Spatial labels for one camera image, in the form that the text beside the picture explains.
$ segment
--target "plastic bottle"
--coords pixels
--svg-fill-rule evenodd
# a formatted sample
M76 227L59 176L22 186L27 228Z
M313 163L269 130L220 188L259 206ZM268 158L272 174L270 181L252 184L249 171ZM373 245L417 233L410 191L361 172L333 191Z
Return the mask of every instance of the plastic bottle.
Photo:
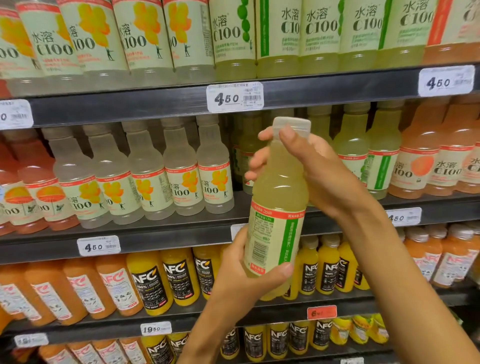
M280 129L287 124L301 137L310 134L308 120L284 117L274 120L271 154L264 172L254 186L249 217L249 241L245 245L243 258L247 276L252 278L284 262L295 261L298 251L308 190L303 178L302 164L285 149L278 136ZM269 292L263 299L283 295L290 285L291 279Z
M335 288L340 292L350 292L353 289L358 272L358 262L353 254L349 242L344 241L338 247L340 260L338 262L338 276Z
M0 206L19 234L30 234L48 227L40 208L18 177L19 163L5 144L0 143Z
M126 338L119 341L132 364L152 364L141 338Z
M340 253L338 234L322 235L322 247L318 249L317 291L323 294L332 294L338 277Z
M63 261L29 263L25 279L62 325L72 325L88 313L65 277L62 265Z
M162 2L113 0L112 3L133 86L176 84Z
M375 67L384 69L420 64L436 7L436 1L388 0Z
M266 329L266 325L245 326L243 328L245 353L251 362L261 362L267 355Z
M323 351L328 348L332 326L332 319L315 320L313 322L313 335L310 339L310 345L314 349Z
M332 147L343 164L360 179L368 156L367 119L370 102L345 104L342 128L333 139Z
M223 340L223 345L220 348L220 354L224 359L232 360L237 357L240 352L240 340L239 340L239 330L238 328L233 328L225 339Z
M18 176L36 200L50 228L59 231L78 225L70 202L53 174L55 160L48 155L36 131L6 130L3 135L20 163Z
M195 150L180 118L162 119L167 148L163 154L177 214L191 216L205 207Z
M111 2L96 2L93 7L87 0L58 0L58 5L89 90L129 87L132 79Z
M98 256L95 258L95 266L122 316L132 316L143 308L128 274L125 254Z
M235 205L228 148L222 143L218 115L199 115L197 124L197 160L205 208L212 214L223 214Z
M301 248L297 260L301 266L301 281L299 291L301 294L311 295L315 292L318 270L318 238L316 235L300 237Z
M209 4L217 81L256 78L253 0L210 0Z
M130 224L142 218L144 210L135 181L130 172L130 163L119 151L107 124L83 125L93 151L95 177L107 200L113 222Z
M307 107L308 120L312 122L310 132L323 139L329 144L332 143L330 137L330 114L332 113L332 105L309 106Z
M191 248L162 250L160 256L177 305L194 303L200 296L200 286Z
M262 114L259 111L242 113L243 132L240 137L241 163L240 172L243 178L243 191L253 193L253 181L245 179L245 172L249 170L248 163L255 152L264 147L264 142L258 139L258 133L262 131Z
M66 345L43 345L38 355L48 364L78 364Z
M11 52L7 52L5 58L0 60L0 72L7 81L10 94L15 97L45 93L45 75L12 0L0 1L0 24L0 47L11 49Z
M156 251L129 253L127 267L145 311L150 316L158 316L168 311L173 304L173 294L162 267L160 253Z
M15 304L15 319L22 318L23 314L33 326L49 324L55 320L55 316L25 279L26 267L27 264L6 264L0 267L3 294Z
M339 71L369 70L377 60L385 0L350 0L343 8Z
M402 133L388 193L416 199L423 195L440 150L437 132L446 112L447 99L423 102L417 107L412 124Z
M208 2L163 1L173 65L181 84L215 81Z
M370 141L361 182L377 200L387 196L396 158L402 144L398 124L405 100L379 101L372 128L367 132Z
M177 361L166 335L142 336L141 340L153 363L175 364Z
M13 0L45 74L48 91L85 91L83 71L55 0Z
M115 311L115 304L96 271L94 258L67 259L63 272L92 318L105 318Z
M473 230L461 224L453 224L448 229L447 238L442 241L443 253L432 284L449 288L460 274L465 257L468 256L467 241L473 238Z
M281 360L287 356L288 327L288 322L267 325L267 350L273 359Z
M95 178L95 163L82 153L69 127L42 128L55 163L53 172L67 196L80 225L93 229L112 221L103 193Z
M301 0L255 2L258 78L299 74L301 6Z
M162 154L152 144L147 123L143 120L123 121L130 146L128 162L140 196L145 217L161 220L175 212L172 191Z
M472 129L473 121L479 116L479 104L453 104L448 107L445 120L438 128L440 152L425 187L426 194L449 196L460 179L463 166L476 143Z
M303 0L300 30L300 74L338 70L340 27L338 0Z
M220 245L203 245L193 247L193 258L200 283L202 295L206 300L210 298L213 284L220 268Z
M116 340L92 341L105 364L130 364L127 356Z

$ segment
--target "juice bottle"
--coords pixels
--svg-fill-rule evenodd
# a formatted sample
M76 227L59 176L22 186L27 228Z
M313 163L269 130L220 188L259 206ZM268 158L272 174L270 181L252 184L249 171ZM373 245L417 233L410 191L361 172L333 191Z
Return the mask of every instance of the juice bottle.
M243 328L245 353L251 362L261 362L267 355L266 330L266 325L245 326Z
M92 318L105 318L115 311L115 304L96 271L94 258L67 259L63 272Z
M203 245L193 247L193 258L197 269L202 295L206 300L212 294L218 269L220 268L220 245Z
M165 0L163 6L179 83L215 81L208 2Z
M30 43L34 45L47 90L59 94L85 91L83 71L55 0L13 2Z
M72 342L67 347L82 364L103 364L102 358L89 341Z
M310 321L290 322L288 327L288 348L296 355L304 355L312 336Z
M6 57L0 60L1 75L7 81L10 94L13 97L43 94L47 89L45 74L13 0L0 1L0 24L0 48L11 49L13 52L12 55L7 53Z
M48 224L18 177L19 168L7 146L0 143L0 189L3 191L0 205L17 233L30 234L47 228Z
M367 316L355 315L352 318L350 327L350 337L357 344L366 344L368 342L368 332L372 328L372 318Z
M129 277L125 254L98 256L95 266L122 316L132 316L143 308Z
M440 152L435 158L435 167L430 175L426 194L449 196L460 179L465 162L475 147L476 135L473 121L479 116L480 104L448 107L445 120L440 125Z
M338 70L341 10L338 0L303 1L300 74L330 73Z
M447 229L441 224L427 225L425 229L430 237L424 243L425 257L421 266L421 272L427 281L430 281L442 256L442 239L447 236Z
M309 106L307 107L308 120L312 122L310 132L323 139L329 144L332 143L330 137L330 114L332 113L332 105Z
M298 251L308 190L302 164L286 150L278 136L286 124L301 137L307 137L310 133L308 120L283 117L274 120L271 154L254 186L248 241L243 258L247 276L252 278L284 262L295 261ZM264 229L266 221L271 230ZM263 298L281 296L290 285L291 279Z
M465 49L468 28L475 19L475 2L439 0L422 64L467 62Z
M437 132L446 112L445 99L423 102L417 107L412 124L402 133L402 145L396 159L388 193L416 199L425 186L440 150Z
M301 248L295 259L301 266L301 281L299 291L301 294L311 295L315 292L318 270L318 238L316 235L300 237Z
M114 0L112 3L133 86L176 84L162 2Z
M116 90L132 82L110 1L59 0L90 91Z
M301 4L301 0L255 2L258 78L299 74Z
M167 148L163 154L177 214L198 214L205 207L195 150L180 118L162 119Z
M82 153L67 126L42 128L55 156L53 172L67 196L80 225L93 229L112 221L103 193L95 178L95 163Z
M443 253L432 284L449 288L460 275L465 257L468 256L467 241L472 240L473 230L461 224L453 224L448 229L447 238L442 241Z
M130 163L119 151L108 124L83 125L93 151L95 177L107 199L113 222L130 224L141 219L144 210L135 181L130 172Z
M322 235L322 247L318 249L317 291L323 294L332 294L338 276L340 253L338 234Z
M170 340L170 345L172 347L173 353L175 354L177 359L180 358L183 347L187 343L188 336L188 332L177 332L167 335L168 339Z
M65 277L63 263L61 260L29 263L24 275L57 320L62 325L72 325L88 313Z
M160 256L177 305L194 303L200 296L200 286L191 248L162 250Z
M172 191L162 154L152 144L147 123L123 121L130 146L128 162L135 186L149 220L161 220L175 212Z
M223 214L235 205L230 154L222 143L218 115L199 115L197 124L200 135L197 160L205 208L212 214Z
M420 64L432 28L437 1L387 0L376 68Z
M129 253L127 267L145 311L150 316L158 316L168 311L173 304L173 295L162 268L160 252Z
M132 364L152 364L141 338L126 338L119 341Z
M281 360L287 356L288 327L288 322L267 325L267 350L274 359Z
M350 317L337 317L332 320L332 331L330 332L330 340L336 345L345 345L348 341L348 334L352 327L352 319Z
M379 101L372 128L367 132L370 141L361 182L377 200L387 196L387 188L402 144L398 124L405 100Z
M220 354L224 359L232 360L237 357L240 352L240 340L239 340L239 330L238 328L233 328L225 339L223 340L223 345L220 348Z
M43 345L38 355L48 364L78 364L66 345Z
M315 320L313 322L313 335L310 338L310 345L314 349L323 351L328 348L332 326L332 319Z
M70 202L53 174L55 160L48 155L35 129L6 130L3 135L20 163L18 177L36 200L50 228L59 231L78 225Z
M130 364L127 356L116 340L92 341L105 364Z
M262 131L262 113L260 111L250 111L242 113L242 116L240 172L243 178L243 191L247 194L253 194L254 182L245 179L245 172L249 170L248 163L255 152L265 146L265 143L258 139L258 133Z
M175 364L177 361L166 335L142 336L141 340L153 363Z
M367 119L370 102L344 105L342 128L333 139L332 147L343 164L360 179L368 156Z
M341 243L338 252L340 253L340 260L335 288L340 292L350 292L357 276L358 262L348 242Z
M343 6L339 71L369 70L377 60L385 0L350 0Z
M43 326L55 320L55 316L43 303L24 277L27 264L6 264L0 267L0 285L3 295L14 303L15 319L25 316L33 326Z
M257 78L255 6L250 0L210 0L217 81Z

